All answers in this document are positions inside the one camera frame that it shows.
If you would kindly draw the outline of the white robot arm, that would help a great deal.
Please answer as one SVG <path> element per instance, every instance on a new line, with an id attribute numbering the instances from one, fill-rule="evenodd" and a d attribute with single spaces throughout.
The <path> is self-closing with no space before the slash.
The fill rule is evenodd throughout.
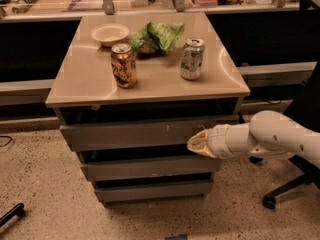
<path id="1" fill-rule="evenodd" d="M 299 155 L 320 166 L 320 134 L 270 110 L 256 113 L 248 123 L 204 129 L 188 140 L 187 148 L 219 159 L 240 155 L 284 159 Z"/>

